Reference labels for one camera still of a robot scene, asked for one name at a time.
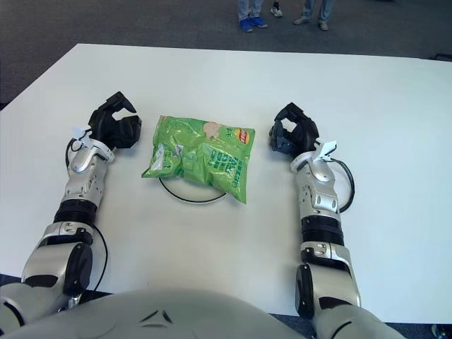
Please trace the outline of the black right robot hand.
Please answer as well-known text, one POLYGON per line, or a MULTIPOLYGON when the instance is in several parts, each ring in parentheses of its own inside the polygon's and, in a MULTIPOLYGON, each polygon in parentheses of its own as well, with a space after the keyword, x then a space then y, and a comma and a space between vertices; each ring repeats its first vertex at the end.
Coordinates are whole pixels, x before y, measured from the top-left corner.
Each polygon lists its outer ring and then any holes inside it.
POLYGON ((304 114, 304 111, 293 102, 287 104, 274 118, 269 131, 270 147, 273 151, 297 157, 315 151, 319 131, 315 122, 304 114), (283 120, 295 123, 292 131, 283 126, 283 120))

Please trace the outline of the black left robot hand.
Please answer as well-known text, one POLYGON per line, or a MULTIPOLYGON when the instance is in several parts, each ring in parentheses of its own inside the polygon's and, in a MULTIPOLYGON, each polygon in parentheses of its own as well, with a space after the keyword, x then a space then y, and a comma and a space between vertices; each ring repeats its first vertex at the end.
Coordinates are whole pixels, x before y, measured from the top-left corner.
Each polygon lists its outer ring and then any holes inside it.
POLYGON ((99 106, 88 122, 91 138, 104 143, 110 150, 131 148, 141 136, 141 118, 130 101, 120 91, 116 92, 105 103, 99 106), (131 116, 117 120, 116 112, 125 109, 131 116))

